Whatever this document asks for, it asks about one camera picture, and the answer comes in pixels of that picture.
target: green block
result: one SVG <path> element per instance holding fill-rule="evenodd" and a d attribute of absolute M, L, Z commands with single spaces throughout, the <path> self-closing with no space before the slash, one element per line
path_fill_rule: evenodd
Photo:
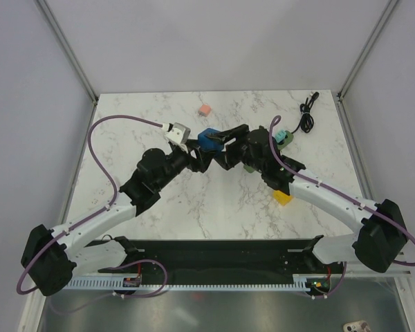
<path fill-rule="evenodd" d="M 255 172 L 255 169 L 253 169 L 253 168 L 252 168 L 252 167 L 250 167 L 250 166 L 244 165 L 244 166 L 243 166 L 243 168 L 244 168 L 246 171 L 248 171 L 249 173 L 253 173 L 253 172 Z"/>
<path fill-rule="evenodd" d="M 278 150 L 282 150 L 287 147 L 293 141 L 293 134 L 290 131 L 286 130 L 286 138 L 283 140 L 282 144 L 278 144 Z"/>

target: white wall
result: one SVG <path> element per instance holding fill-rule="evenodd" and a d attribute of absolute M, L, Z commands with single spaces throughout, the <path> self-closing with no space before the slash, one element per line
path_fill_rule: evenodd
<path fill-rule="evenodd" d="M 398 5 L 345 102 L 377 198 L 415 234 L 415 0 Z"/>
<path fill-rule="evenodd" d="M 48 0 L 98 93 L 332 89 L 387 0 Z"/>
<path fill-rule="evenodd" d="M 16 331 L 15 291 L 30 230 L 57 222 L 92 105 L 32 0 L 0 1 L 0 331 Z"/>

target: blue block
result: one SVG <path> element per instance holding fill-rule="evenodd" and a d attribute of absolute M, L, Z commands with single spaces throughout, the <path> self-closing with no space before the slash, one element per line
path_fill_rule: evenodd
<path fill-rule="evenodd" d="M 275 140 L 277 141 L 277 144 L 279 144 L 285 138 L 286 138 L 286 132 L 283 129 L 275 134 Z"/>
<path fill-rule="evenodd" d="M 211 150 L 216 150 L 218 152 L 222 151 L 224 149 L 224 145 L 215 143 L 213 140 L 210 140 L 208 137 L 206 137 L 206 135 L 210 133 L 219 133 L 219 131 L 213 128 L 207 128 L 203 130 L 201 133 L 199 133 L 198 141 L 199 141 L 201 149 L 205 151 L 211 151 Z"/>

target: pink block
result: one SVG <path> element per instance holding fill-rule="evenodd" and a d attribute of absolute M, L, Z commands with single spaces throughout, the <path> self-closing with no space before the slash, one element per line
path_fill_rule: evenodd
<path fill-rule="evenodd" d="M 208 116 L 208 115 L 209 115 L 209 113 L 210 113 L 210 110 L 211 110 L 211 108 L 210 108 L 210 106 L 209 106 L 209 105 L 205 105 L 205 104 L 203 104 L 203 105 L 200 107 L 200 109 L 199 109 L 199 114 L 200 114 L 201 116 Z"/>

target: black cable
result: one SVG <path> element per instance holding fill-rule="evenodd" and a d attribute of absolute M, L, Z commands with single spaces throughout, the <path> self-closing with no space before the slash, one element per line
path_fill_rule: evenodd
<path fill-rule="evenodd" d="M 299 124 L 297 125 L 297 128 L 295 128 L 295 130 L 292 131 L 292 133 L 295 133 L 300 127 L 302 131 L 304 131 L 305 133 L 308 133 L 312 130 L 313 125 L 315 124 L 315 121 L 312 118 L 311 109 L 312 109 L 313 103 L 318 99 L 319 95 L 320 93 L 315 92 L 312 95 L 311 100 L 309 100 L 309 98 L 306 98 L 306 101 L 304 102 L 304 104 L 301 104 L 299 106 L 299 111 L 302 112 L 302 118 L 299 119 Z"/>

